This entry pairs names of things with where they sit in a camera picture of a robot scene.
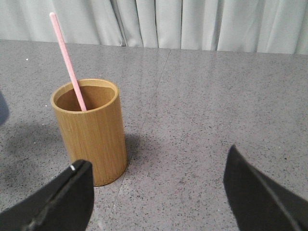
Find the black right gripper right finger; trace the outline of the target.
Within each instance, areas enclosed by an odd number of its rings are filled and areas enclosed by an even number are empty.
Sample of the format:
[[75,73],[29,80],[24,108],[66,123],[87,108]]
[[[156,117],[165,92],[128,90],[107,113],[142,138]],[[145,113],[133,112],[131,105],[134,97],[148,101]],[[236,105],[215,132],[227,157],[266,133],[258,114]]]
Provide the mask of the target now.
[[232,145],[223,183],[241,231],[306,231],[308,202],[261,173]]

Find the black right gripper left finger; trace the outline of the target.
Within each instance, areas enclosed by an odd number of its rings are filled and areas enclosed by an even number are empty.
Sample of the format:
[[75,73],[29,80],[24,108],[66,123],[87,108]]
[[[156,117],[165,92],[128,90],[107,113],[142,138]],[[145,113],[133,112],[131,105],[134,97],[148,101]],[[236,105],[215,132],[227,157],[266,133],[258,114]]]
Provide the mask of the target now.
[[0,214],[2,231],[84,231],[92,215],[92,164],[77,160],[49,184]]

